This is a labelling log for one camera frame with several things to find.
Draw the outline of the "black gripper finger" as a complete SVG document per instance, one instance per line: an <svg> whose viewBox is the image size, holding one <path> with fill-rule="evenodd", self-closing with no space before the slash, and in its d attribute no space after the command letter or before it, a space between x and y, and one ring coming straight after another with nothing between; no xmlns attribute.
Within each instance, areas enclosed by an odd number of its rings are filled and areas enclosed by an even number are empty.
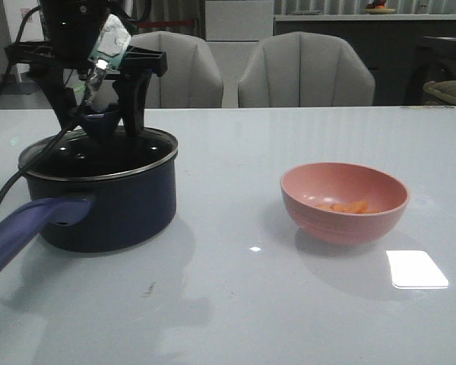
<svg viewBox="0 0 456 365"><path fill-rule="evenodd" d="M67 87L63 68L39 68L37 83L49 101L59 125L72 131L79 125L81 106L72 88Z"/></svg>
<svg viewBox="0 0 456 365"><path fill-rule="evenodd" d="M144 107L151 70L122 71L113 83L128 137L136 137L144 128Z"/></svg>

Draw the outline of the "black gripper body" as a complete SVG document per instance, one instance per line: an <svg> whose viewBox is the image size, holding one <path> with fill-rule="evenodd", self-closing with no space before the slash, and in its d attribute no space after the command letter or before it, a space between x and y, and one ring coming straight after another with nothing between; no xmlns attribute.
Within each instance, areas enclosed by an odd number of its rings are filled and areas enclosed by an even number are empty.
<svg viewBox="0 0 456 365"><path fill-rule="evenodd" d="M145 14L139 19L132 18L114 1L41 1L39 10L47 40L18 40L7 46L5 53L13 65L37 63L67 69L92 69L87 58L109 14L120 18L131 38L137 30L136 23L146 18ZM148 68L161 77L167 71L166 53L133 46L130 40L115 71L124 68Z"/></svg>

